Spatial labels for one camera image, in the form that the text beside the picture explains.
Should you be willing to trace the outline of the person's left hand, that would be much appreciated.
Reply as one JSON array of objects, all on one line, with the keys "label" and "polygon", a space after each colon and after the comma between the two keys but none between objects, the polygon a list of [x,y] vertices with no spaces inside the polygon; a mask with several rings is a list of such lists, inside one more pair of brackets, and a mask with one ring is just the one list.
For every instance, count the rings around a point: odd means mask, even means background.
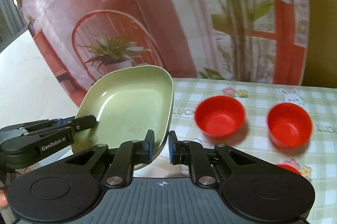
[{"label": "person's left hand", "polygon": [[4,190],[0,190],[0,207],[7,207],[8,202],[7,202],[7,196],[6,192]]}]

